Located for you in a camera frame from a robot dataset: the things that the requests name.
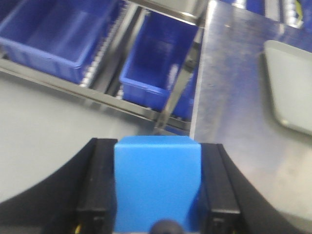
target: metal panel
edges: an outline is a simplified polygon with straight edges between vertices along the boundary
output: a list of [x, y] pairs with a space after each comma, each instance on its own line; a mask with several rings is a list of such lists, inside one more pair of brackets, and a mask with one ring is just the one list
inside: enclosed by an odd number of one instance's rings
[[312, 52], [312, 35], [304, 31], [209, 2], [191, 136], [224, 144], [273, 206], [309, 220], [305, 228], [312, 230], [312, 138], [283, 127], [273, 115], [262, 57], [271, 39]]
[[129, 0], [147, 9], [189, 24], [199, 24], [207, 0]]

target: metal shelf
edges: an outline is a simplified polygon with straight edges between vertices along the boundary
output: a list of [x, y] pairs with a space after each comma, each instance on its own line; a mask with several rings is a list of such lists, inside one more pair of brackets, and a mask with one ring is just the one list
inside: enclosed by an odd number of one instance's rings
[[[125, 57], [132, 46], [138, 30], [141, 27], [145, 12], [136, 4], [130, 3], [104, 44], [100, 47], [95, 62], [91, 66], [93, 71], [80, 84], [74, 84], [47, 73], [14, 63], [6, 58], [0, 58], [0, 72], [10, 74], [28, 81], [32, 81], [53, 89], [89, 99], [99, 104], [105, 104], [116, 110], [156, 122], [161, 113], [150, 108], [142, 107], [115, 97], [115, 89], [119, 89], [118, 75]], [[190, 122], [170, 117], [168, 125], [180, 134], [186, 134]]]
[[129, 0], [177, 20], [199, 25], [207, 9], [207, 0]]

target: metal frame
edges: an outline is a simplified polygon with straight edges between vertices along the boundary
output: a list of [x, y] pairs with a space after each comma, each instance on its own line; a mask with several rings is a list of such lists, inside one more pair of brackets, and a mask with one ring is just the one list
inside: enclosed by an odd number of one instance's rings
[[[90, 99], [96, 103], [106, 104], [114, 109], [150, 121], [156, 121], [160, 115], [159, 112], [153, 111], [149, 108], [117, 99], [111, 95], [104, 94], [96, 90], [80, 87], [74, 83], [19, 65], [4, 58], [0, 59], [0, 72], [8, 73], [19, 78], [75, 95], [77, 97]], [[182, 130], [188, 130], [190, 128], [189, 122], [172, 117], [169, 119], [168, 124]]]

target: gray table surface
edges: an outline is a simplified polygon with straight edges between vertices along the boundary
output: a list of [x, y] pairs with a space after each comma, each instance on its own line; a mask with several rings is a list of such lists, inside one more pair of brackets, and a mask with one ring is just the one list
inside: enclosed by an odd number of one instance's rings
[[154, 124], [0, 72], [0, 202], [40, 182], [91, 138], [151, 134]]
[[304, 31], [209, 2], [191, 136], [223, 143], [274, 207], [312, 230], [312, 137], [283, 127], [273, 116], [263, 58], [267, 40], [312, 52], [312, 35]]

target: stainless steel surface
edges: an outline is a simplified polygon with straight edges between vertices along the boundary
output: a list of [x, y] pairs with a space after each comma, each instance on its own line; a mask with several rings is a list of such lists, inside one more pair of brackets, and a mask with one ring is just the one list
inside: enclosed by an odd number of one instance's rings
[[49, 176], [92, 137], [151, 134], [150, 121], [0, 73], [0, 202]]
[[312, 35], [211, 0], [191, 125], [199, 142], [222, 143], [248, 180], [290, 220], [312, 230], [312, 137], [273, 116], [263, 44], [312, 52]]
[[175, 85], [167, 99], [165, 107], [158, 117], [155, 124], [155, 133], [160, 133], [166, 127], [176, 104], [178, 103], [187, 83], [193, 75], [194, 69], [198, 63], [198, 56], [199, 44], [194, 42], [185, 58], [181, 71], [176, 78]]
[[[114, 109], [151, 121], [156, 121], [160, 115], [159, 112], [151, 109], [117, 99], [96, 90], [80, 87], [74, 83], [19, 65], [6, 59], [0, 59], [0, 72], [52, 87], [80, 98], [90, 99], [100, 104], [106, 104]], [[190, 125], [189, 122], [184, 122], [175, 118], [170, 118], [168, 124], [183, 130], [189, 129]]]
[[296, 3], [295, 0], [281, 0], [283, 7], [283, 22], [291, 27], [298, 27], [296, 17]]
[[246, 0], [235, 0], [232, 5], [241, 9], [246, 9]]
[[207, 0], [129, 0], [189, 24], [200, 24]]
[[280, 2], [281, 0], [265, 0], [265, 17], [275, 21], [281, 21]]

